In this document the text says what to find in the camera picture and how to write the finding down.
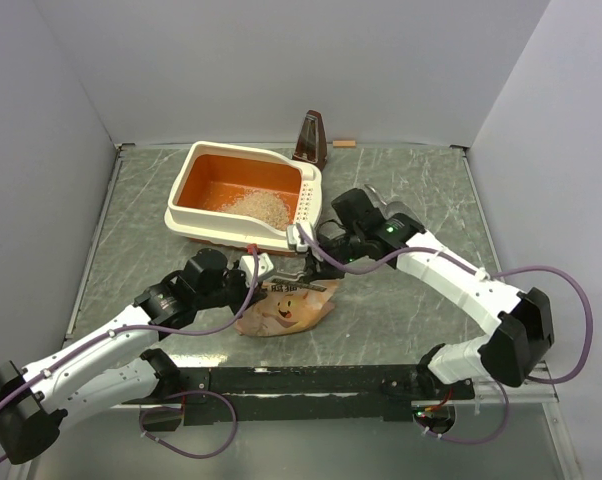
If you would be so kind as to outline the peach cat litter bag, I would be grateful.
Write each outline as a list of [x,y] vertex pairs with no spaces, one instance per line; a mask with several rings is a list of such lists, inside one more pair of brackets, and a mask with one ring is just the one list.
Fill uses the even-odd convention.
[[234,328],[249,337],[284,336],[310,330],[335,308],[331,299],[339,286],[339,280],[320,280],[311,288],[265,283],[266,297],[248,308]]

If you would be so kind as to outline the wooden ruler with crown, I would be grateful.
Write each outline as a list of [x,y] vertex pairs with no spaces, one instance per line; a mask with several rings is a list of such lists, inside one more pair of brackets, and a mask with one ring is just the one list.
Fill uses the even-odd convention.
[[317,292],[325,292],[327,288],[317,283],[311,283],[305,280],[302,274],[287,274],[287,273],[276,273],[269,278],[269,281],[275,284],[286,285],[295,287],[298,289],[306,289]]

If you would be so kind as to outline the white orange litter box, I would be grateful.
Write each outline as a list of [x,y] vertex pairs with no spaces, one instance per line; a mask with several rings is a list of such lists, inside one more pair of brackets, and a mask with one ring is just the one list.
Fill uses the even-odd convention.
[[191,240],[242,249],[255,244],[267,252],[290,255],[286,228],[217,211],[251,191],[279,196],[290,224],[318,224],[322,211],[322,173],[309,163],[271,150],[226,143],[194,143],[171,187],[164,223]]

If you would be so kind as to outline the silver metal scoop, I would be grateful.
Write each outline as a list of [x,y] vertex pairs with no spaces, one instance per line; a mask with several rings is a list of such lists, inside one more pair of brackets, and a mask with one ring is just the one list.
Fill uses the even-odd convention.
[[404,214],[407,216],[413,215],[412,210],[398,197],[384,196],[378,189],[370,184],[364,184],[363,190],[365,191],[372,205],[377,208],[386,219],[396,214]]

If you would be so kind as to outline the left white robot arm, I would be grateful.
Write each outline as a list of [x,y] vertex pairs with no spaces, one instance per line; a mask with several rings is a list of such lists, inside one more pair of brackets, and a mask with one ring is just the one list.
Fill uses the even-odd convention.
[[228,307],[240,318],[273,271],[256,246],[233,265],[203,249],[82,339],[24,367],[0,365],[1,458],[26,463],[62,430],[118,404],[182,400],[180,370],[156,343],[191,335],[189,325],[204,310]]

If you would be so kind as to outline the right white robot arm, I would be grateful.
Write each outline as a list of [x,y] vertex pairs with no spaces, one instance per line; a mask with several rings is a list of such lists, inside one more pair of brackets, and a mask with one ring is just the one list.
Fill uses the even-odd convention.
[[306,278],[355,274],[352,262],[369,258],[431,287],[469,316],[478,337],[439,344],[420,361],[422,394],[439,398],[452,384],[491,378],[521,386],[554,342],[550,300],[537,288],[524,292],[472,265],[443,245],[398,200],[371,186],[353,188],[332,202],[340,235],[325,238],[307,222],[288,226],[290,247],[309,262]]

